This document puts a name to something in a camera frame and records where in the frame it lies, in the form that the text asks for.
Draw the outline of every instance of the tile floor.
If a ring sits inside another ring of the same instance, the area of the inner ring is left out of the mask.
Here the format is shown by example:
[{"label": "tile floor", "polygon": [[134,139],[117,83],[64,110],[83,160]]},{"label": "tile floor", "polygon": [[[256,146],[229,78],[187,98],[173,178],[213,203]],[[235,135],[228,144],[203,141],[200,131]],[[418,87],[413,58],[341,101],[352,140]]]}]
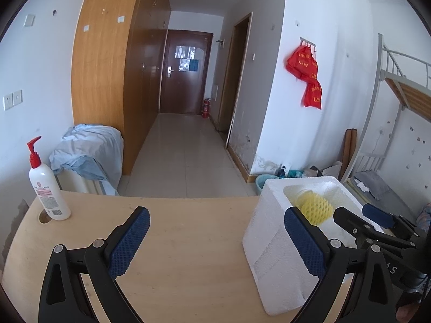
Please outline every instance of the tile floor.
[{"label": "tile floor", "polygon": [[209,119],[159,114],[120,195],[150,198],[218,198],[256,195],[245,183]]}]

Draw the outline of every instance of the red pump nozzle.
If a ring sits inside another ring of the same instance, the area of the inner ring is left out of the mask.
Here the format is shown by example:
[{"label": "red pump nozzle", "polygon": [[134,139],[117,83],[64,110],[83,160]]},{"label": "red pump nozzle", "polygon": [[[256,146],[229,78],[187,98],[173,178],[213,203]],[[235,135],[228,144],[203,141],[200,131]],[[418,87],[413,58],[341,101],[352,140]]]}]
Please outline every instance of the red pump nozzle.
[{"label": "red pump nozzle", "polygon": [[35,169],[36,167],[39,167],[42,162],[40,161],[40,156],[39,154],[37,154],[34,151],[34,144],[39,141],[42,138],[42,136],[33,138],[29,143],[27,143],[27,145],[29,146],[29,150],[31,152],[30,154],[30,165],[32,166],[33,169]]}]

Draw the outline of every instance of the metal bed frame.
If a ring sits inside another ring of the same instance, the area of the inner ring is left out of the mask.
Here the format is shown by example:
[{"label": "metal bed frame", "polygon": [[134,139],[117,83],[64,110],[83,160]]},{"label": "metal bed frame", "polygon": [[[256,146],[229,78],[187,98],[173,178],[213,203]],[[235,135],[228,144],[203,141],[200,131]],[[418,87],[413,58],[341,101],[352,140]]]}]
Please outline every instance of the metal bed frame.
[{"label": "metal bed frame", "polygon": [[[397,61],[395,60],[394,55],[400,55],[409,59],[412,59],[414,61],[417,61],[426,67],[426,87],[422,86],[414,81],[411,81],[407,79],[406,75],[402,72],[401,68],[399,67]],[[421,92],[422,94],[425,94],[426,96],[431,98],[431,90],[428,88],[429,79],[431,79],[431,76],[429,76],[429,67],[431,67],[431,64],[423,61],[421,59],[418,59],[416,57],[412,57],[410,55],[406,55],[405,53],[401,53],[398,51],[394,51],[389,49],[383,42],[383,35],[379,34],[378,36],[378,60],[377,60],[377,71],[376,71],[376,79],[374,81],[374,91],[373,95],[371,97],[371,103],[368,110],[368,115],[365,120],[364,128],[361,132],[361,136],[359,137],[358,144],[356,146],[356,150],[352,156],[352,159],[349,163],[349,166],[347,167],[346,172],[344,173],[341,183],[345,183],[347,179],[354,173],[358,171],[367,171],[367,170],[374,170],[378,171],[386,156],[389,152],[389,149],[391,148],[391,144],[394,138],[394,131],[397,129],[399,117],[401,114],[401,111],[403,111],[405,108],[408,108],[415,112],[417,115],[420,115],[427,121],[431,122],[431,119],[429,117],[425,117],[421,113],[417,112],[412,108],[412,106],[409,103],[409,100],[402,89],[401,84],[406,84],[413,88],[414,90],[417,90]],[[369,152],[365,152],[363,150],[363,143],[364,139],[368,130],[368,127],[370,125],[370,120],[372,117],[372,114],[376,108],[376,102],[380,90],[380,83],[382,81],[385,81],[386,79],[390,79],[396,86],[397,90],[402,96],[402,99],[404,100],[404,103],[400,102],[397,118],[394,123],[394,128],[392,129],[391,136],[389,138],[389,143],[386,147],[386,150],[383,154],[371,154]]]}]

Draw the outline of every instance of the power outlet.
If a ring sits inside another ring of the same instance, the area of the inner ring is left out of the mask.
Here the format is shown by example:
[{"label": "power outlet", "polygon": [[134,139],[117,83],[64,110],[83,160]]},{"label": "power outlet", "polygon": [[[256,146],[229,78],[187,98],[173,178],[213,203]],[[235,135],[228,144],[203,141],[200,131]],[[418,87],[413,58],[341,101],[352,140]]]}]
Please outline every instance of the power outlet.
[{"label": "power outlet", "polygon": [[13,93],[13,105],[16,106],[22,103],[22,90]]},{"label": "power outlet", "polygon": [[3,110],[7,111],[13,107],[13,94],[7,94],[3,97]]}]

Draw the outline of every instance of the white foam box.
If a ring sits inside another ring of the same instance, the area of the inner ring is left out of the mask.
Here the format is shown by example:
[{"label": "white foam box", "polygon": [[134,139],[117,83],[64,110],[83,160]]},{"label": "white foam box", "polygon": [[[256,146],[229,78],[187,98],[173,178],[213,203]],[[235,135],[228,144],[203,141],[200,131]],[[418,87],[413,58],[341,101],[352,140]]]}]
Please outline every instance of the white foam box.
[{"label": "white foam box", "polygon": [[[381,228],[362,215],[362,205],[334,177],[310,177],[267,180],[244,238],[243,247],[267,314],[274,316],[301,307],[318,282],[309,274],[284,227],[284,213],[292,207],[299,193],[312,190],[326,198],[336,209],[345,207]],[[320,229],[328,239],[339,239],[356,248],[355,238],[333,221]]]}]

